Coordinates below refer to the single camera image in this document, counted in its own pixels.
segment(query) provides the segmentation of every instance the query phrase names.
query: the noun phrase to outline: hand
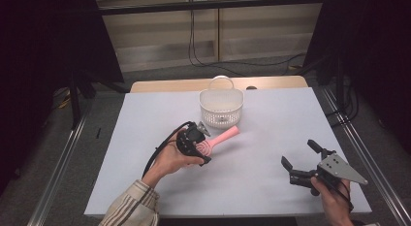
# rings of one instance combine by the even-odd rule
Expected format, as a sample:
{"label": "hand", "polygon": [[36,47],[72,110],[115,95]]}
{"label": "hand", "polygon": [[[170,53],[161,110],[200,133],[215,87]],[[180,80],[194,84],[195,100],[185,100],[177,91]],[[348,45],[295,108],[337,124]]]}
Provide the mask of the hand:
{"label": "hand", "polygon": [[175,144],[175,133],[169,143],[156,157],[154,164],[142,178],[142,182],[154,188],[158,181],[166,175],[177,172],[187,164],[204,164],[203,158],[183,155]]}
{"label": "hand", "polygon": [[[350,181],[346,179],[341,180],[342,183],[350,190]],[[341,198],[334,191],[330,191],[327,186],[316,177],[311,178],[312,185],[320,192],[321,200],[323,202],[323,209],[326,213],[326,218],[332,226],[352,226],[350,219],[350,211],[348,203]],[[347,189],[340,183],[338,190],[348,197]]]}

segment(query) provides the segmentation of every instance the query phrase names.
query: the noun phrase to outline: pink brush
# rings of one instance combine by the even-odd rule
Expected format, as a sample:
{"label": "pink brush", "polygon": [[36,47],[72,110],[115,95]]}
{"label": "pink brush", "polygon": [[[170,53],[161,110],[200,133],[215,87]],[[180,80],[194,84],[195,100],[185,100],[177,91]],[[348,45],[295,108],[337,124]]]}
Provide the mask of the pink brush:
{"label": "pink brush", "polygon": [[199,152],[201,152],[205,156],[209,156],[212,152],[212,149],[220,144],[223,141],[226,141],[230,139],[231,137],[238,135],[239,130],[236,126],[233,126],[232,128],[228,129],[218,137],[212,139],[212,140],[205,140],[201,143],[199,143],[196,148]]}

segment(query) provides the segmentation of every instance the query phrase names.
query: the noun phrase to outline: table surface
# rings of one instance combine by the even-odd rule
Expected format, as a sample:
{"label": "table surface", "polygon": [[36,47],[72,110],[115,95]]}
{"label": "table surface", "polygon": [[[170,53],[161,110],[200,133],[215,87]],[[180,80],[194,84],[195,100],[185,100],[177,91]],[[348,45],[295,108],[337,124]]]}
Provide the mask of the table surface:
{"label": "table surface", "polygon": [[[218,81],[218,84],[227,84],[226,80]],[[215,160],[212,161],[212,165],[184,169],[173,174],[171,178],[162,179],[156,188],[162,196],[162,215],[222,217],[321,212],[320,198],[311,196],[306,188],[290,185],[288,174],[279,162],[281,155],[285,155],[292,158],[292,162],[298,164],[302,170],[312,169],[318,163],[319,157],[311,149],[306,149],[307,138],[317,138],[319,144],[335,148],[337,153],[345,158],[312,89],[307,87],[302,77],[239,78],[232,81],[236,88],[245,89],[252,85],[265,90],[244,91],[247,104],[243,110],[247,116],[238,124],[241,134],[230,139],[229,143],[220,145],[214,154]],[[186,118],[200,119],[198,91],[207,88],[209,82],[209,79],[149,81],[134,85],[131,92],[142,94],[126,96],[86,214],[98,216],[104,213],[102,206],[109,205],[112,201],[107,200],[109,195],[112,195],[110,198],[115,198],[117,194],[112,192],[121,191],[126,188],[128,182],[136,178],[135,172],[128,173],[130,170],[143,169],[152,153],[151,149],[144,147],[157,145],[158,134],[167,134],[170,128],[179,125]],[[285,86],[295,90],[284,89]],[[178,106],[173,104],[175,101],[180,102]],[[166,104],[169,107],[166,110],[155,107],[159,104]],[[181,115],[178,113],[181,112],[180,107],[191,111]],[[164,111],[173,113],[174,117],[170,118]],[[261,117],[269,120],[255,120]],[[156,133],[143,133],[154,129]],[[209,131],[211,135],[221,133],[213,128],[209,128]],[[122,176],[114,177],[113,173]],[[256,186],[252,187],[251,183],[241,185],[244,177],[232,175],[238,173],[247,176],[248,181],[252,183],[259,183],[257,187],[261,191],[253,191]],[[202,176],[203,181],[198,181],[198,176]],[[359,186],[354,184],[352,189],[354,204],[358,206],[356,210],[369,212],[369,205]],[[253,194],[254,197],[241,200],[240,196],[247,193]],[[267,201],[267,196],[272,197],[270,201]],[[183,204],[187,198],[193,200],[194,205],[201,207],[190,207],[193,205],[191,201],[191,205]],[[218,204],[221,199],[227,200],[224,203],[230,207],[223,206],[224,203]]]}

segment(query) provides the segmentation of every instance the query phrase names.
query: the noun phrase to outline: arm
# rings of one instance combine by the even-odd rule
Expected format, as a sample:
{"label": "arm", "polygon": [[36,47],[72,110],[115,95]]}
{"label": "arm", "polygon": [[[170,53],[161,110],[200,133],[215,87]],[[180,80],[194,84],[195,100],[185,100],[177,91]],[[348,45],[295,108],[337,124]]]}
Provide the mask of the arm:
{"label": "arm", "polygon": [[[346,179],[342,179],[341,181],[347,189],[350,190],[350,181]],[[327,186],[317,178],[311,178],[311,183],[321,194],[324,212],[330,224],[332,226],[353,226],[354,224],[350,219],[347,202],[335,192],[330,191]],[[338,190],[345,196],[349,195],[342,184],[339,184]]]}
{"label": "arm", "polygon": [[200,157],[181,154],[175,145],[175,138],[176,134],[158,154],[154,164],[142,180],[136,180],[111,204],[100,226],[154,226],[158,224],[159,216],[156,206],[159,196],[154,188],[160,179],[175,173],[187,164],[204,163]]}

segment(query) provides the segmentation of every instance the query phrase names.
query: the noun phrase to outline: sleeve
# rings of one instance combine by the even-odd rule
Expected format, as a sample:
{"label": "sleeve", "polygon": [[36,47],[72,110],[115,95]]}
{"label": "sleeve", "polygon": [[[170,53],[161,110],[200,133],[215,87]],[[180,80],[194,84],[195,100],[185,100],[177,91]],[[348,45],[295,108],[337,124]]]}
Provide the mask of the sleeve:
{"label": "sleeve", "polygon": [[153,188],[136,180],[110,205],[99,226],[156,226],[159,195]]}

